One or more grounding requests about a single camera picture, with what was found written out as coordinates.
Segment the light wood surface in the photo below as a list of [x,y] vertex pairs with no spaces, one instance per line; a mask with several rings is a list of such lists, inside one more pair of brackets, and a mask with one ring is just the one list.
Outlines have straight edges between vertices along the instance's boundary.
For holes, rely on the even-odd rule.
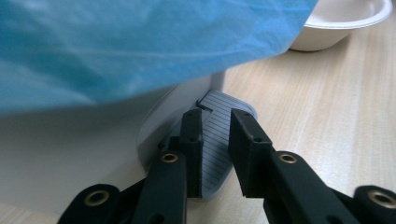
[[[318,52],[288,51],[227,72],[224,91],[253,105],[276,150],[304,157],[348,195],[361,185],[396,191],[396,14]],[[232,173],[206,203],[188,202],[188,223],[267,223],[262,200],[241,196]],[[57,217],[0,204],[0,223]]]

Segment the wood grain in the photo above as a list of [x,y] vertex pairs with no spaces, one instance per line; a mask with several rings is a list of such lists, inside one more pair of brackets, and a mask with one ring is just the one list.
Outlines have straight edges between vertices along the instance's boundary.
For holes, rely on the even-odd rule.
[[[288,51],[227,72],[224,91],[253,105],[277,150],[303,156],[334,189],[375,184],[396,191],[396,14],[330,49]],[[267,223],[262,200],[241,196],[234,173],[188,223]],[[57,217],[0,204],[0,223]]]

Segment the blue plastic bag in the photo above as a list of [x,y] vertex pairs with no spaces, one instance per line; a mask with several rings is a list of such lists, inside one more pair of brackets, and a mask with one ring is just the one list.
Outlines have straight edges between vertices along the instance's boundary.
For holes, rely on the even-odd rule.
[[288,49],[316,0],[5,0],[0,116],[132,97]]

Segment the metal ring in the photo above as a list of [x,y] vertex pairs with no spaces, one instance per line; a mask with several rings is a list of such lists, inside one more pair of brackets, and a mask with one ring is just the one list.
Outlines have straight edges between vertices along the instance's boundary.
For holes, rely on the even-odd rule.
[[373,189],[368,192],[369,198],[378,205],[386,208],[396,209],[396,199],[379,190]]
[[[94,199],[93,197],[100,194],[100,198]],[[105,203],[110,197],[110,194],[106,190],[96,190],[90,193],[84,200],[84,203],[89,207],[95,207],[102,203]]]
[[279,159],[282,160],[283,162],[290,163],[290,164],[297,162],[297,159],[295,157],[293,157],[287,153],[280,154]]
[[176,154],[165,154],[161,157],[161,161],[163,162],[175,162],[178,160],[178,156]]

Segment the white bowl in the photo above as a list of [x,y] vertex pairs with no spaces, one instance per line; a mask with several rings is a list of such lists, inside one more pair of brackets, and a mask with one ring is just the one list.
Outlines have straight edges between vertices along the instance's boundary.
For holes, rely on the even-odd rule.
[[357,28],[374,25],[392,12],[390,0],[318,0],[291,49],[326,49]]

